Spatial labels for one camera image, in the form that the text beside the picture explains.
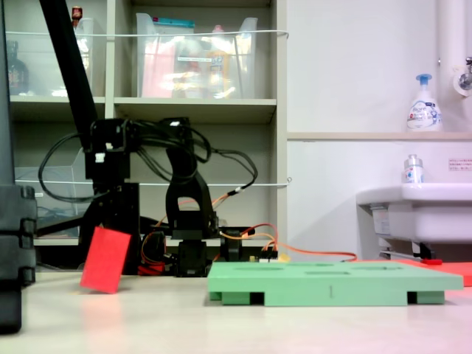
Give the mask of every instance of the green tray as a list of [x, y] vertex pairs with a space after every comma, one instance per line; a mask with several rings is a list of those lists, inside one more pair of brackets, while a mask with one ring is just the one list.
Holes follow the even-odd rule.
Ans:
[[462, 277], [396, 262], [213, 263], [210, 300], [223, 305], [387, 306], [443, 304]]

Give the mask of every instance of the pump bottle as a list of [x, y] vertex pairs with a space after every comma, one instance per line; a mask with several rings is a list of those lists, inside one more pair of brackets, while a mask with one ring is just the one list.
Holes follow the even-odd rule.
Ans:
[[410, 114], [406, 120], [407, 131], [443, 131], [443, 116], [437, 101], [428, 90], [430, 74], [416, 76], [420, 81], [420, 92], [413, 101]]

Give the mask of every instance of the clear plastic container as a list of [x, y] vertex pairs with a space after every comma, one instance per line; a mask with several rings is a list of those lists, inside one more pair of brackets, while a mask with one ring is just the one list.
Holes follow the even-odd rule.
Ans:
[[[136, 14], [138, 97], [255, 98], [254, 33], [159, 37], [152, 18]], [[256, 30], [247, 18], [240, 31]]]
[[[47, 183], [47, 187], [57, 195], [66, 197], [86, 197], [93, 195], [93, 188], [90, 181], [85, 180], [85, 159], [82, 152], [79, 152], [72, 166], [45, 167], [44, 181], [68, 182], [68, 183]], [[38, 226], [70, 218], [75, 215], [83, 214], [88, 204], [73, 204], [57, 201], [49, 197], [41, 188], [38, 182], [37, 167], [17, 167], [15, 168], [16, 184], [20, 186], [31, 186], [35, 189], [36, 201], [38, 204]], [[57, 232], [45, 237], [68, 238], [78, 237], [79, 228]]]
[[[105, 95], [105, 37], [91, 37], [91, 34], [103, 34], [100, 25], [93, 18], [82, 18], [77, 25], [76, 36], [82, 61], [92, 94]], [[49, 36], [7, 34], [7, 42], [16, 42], [16, 60], [9, 46], [8, 64], [11, 94], [27, 96], [67, 97], [66, 87], [60, 73], [58, 60]], [[12, 66], [21, 67], [26, 72], [23, 87], [12, 89], [12, 81], [18, 74], [10, 70]]]

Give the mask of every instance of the red wire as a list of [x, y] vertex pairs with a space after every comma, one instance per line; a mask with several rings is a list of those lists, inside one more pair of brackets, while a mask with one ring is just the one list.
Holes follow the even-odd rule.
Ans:
[[244, 230], [240, 234], [241, 235], [247, 234], [248, 232], [250, 232], [250, 231], [252, 231], [252, 230], [254, 230], [254, 229], [256, 229], [257, 227], [260, 227], [260, 226], [270, 226], [272, 229], [274, 229], [274, 231], [275, 231], [275, 240], [276, 240], [276, 243], [277, 243], [277, 241], [279, 240], [279, 230], [277, 230], [277, 227], [272, 223], [259, 223], [255, 226], [252, 226], [252, 227]]

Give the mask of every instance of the faucet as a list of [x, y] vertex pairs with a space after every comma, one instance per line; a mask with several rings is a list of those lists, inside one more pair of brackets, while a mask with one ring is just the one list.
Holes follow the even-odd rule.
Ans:
[[468, 73], [460, 75], [459, 86], [463, 90], [472, 89], [472, 57], [466, 57], [465, 62], [467, 63]]

